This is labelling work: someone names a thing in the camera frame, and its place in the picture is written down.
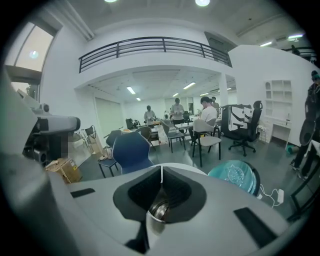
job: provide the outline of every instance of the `railing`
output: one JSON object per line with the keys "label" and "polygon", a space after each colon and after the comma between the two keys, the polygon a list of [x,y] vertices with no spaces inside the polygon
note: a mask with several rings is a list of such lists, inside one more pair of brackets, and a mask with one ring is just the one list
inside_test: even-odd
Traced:
{"label": "railing", "polygon": [[231,67],[227,51],[223,52],[212,48],[209,45],[187,39],[149,36],[114,42],[88,52],[79,58],[79,73],[102,62],[136,54],[137,52],[185,52],[187,54],[197,55]]}
{"label": "railing", "polygon": [[[317,61],[317,53],[315,50],[311,47],[296,47],[294,48],[295,50],[299,51],[299,54],[296,54],[300,56],[301,58],[304,58],[305,60],[319,66],[319,62]],[[292,49],[283,49],[286,52],[291,52],[293,53]]]}

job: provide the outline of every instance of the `cardboard box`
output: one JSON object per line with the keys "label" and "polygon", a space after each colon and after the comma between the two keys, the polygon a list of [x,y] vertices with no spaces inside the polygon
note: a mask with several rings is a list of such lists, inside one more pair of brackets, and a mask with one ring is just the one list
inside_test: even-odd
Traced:
{"label": "cardboard box", "polygon": [[59,158],[58,160],[52,161],[45,167],[45,170],[59,173],[66,184],[79,182],[82,178],[78,166],[71,158]]}

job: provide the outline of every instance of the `ceiling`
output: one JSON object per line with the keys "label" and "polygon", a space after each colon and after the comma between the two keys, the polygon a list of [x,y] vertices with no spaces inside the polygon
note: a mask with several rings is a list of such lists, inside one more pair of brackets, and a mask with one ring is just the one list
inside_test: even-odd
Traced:
{"label": "ceiling", "polygon": [[88,27],[97,30],[125,20],[171,18],[199,23],[219,21],[233,31],[242,44],[263,44],[300,27],[272,0],[211,0],[199,7],[195,0],[68,0]]}
{"label": "ceiling", "polygon": [[[218,93],[219,82],[217,72],[203,71],[200,68],[179,66],[150,67],[148,70],[123,70],[121,74],[88,86],[110,94],[124,102],[172,98],[175,93],[178,97],[200,97],[201,94],[215,91]],[[235,88],[232,76],[226,76],[228,88]],[[195,82],[193,86],[184,90],[184,87]],[[127,87],[132,87],[136,94],[131,94]]]}

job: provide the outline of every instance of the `column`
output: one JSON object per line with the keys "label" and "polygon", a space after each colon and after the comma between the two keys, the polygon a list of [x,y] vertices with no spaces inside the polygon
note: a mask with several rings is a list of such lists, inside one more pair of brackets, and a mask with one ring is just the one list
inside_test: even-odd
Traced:
{"label": "column", "polygon": [[220,106],[228,105],[228,87],[225,73],[221,73],[218,75],[218,83],[220,89]]}

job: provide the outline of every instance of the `gray floor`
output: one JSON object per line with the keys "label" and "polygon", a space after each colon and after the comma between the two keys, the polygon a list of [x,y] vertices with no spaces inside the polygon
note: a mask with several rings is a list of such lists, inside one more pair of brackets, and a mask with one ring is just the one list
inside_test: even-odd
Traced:
{"label": "gray floor", "polygon": [[[290,195],[302,184],[302,180],[297,177],[297,173],[295,173],[290,166],[290,162],[294,156],[287,155],[284,148],[278,146],[276,143],[256,141],[253,145],[256,148],[256,153],[253,153],[251,149],[247,149],[247,156],[244,157],[241,147],[232,148],[231,151],[229,151],[228,147],[231,144],[231,139],[226,137],[222,138],[221,160],[219,160],[218,146],[213,147],[210,153],[207,153],[208,151],[204,148],[202,151],[202,167],[200,167],[198,148],[196,148],[194,158],[192,158],[192,148],[188,141],[185,144],[186,151],[184,150],[183,145],[181,146],[179,142],[173,144],[173,153],[171,153],[169,145],[164,144],[156,146],[156,151],[151,148],[149,158],[154,164],[187,164],[202,170],[206,174],[223,161],[244,160],[249,162],[257,169],[260,175],[261,184],[263,185],[266,194],[271,194],[273,189],[284,190],[284,203],[276,206],[275,209],[285,218],[291,216],[295,211],[295,207],[293,206]],[[79,168],[83,176],[81,181],[103,179],[103,175],[94,156],[87,159]],[[107,178],[111,177],[108,168],[105,167],[103,170]],[[121,174],[121,171],[117,171],[115,167],[113,167],[112,170],[115,176]],[[312,192],[317,189],[320,182],[319,175],[320,172],[318,171],[310,181],[309,186],[306,186],[298,194],[297,199],[301,205],[305,203],[311,197]],[[273,193],[273,198],[277,203],[276,192]],[[263,195],[261,200],[270,206],[273,204],[272,199],[265,195]]]}

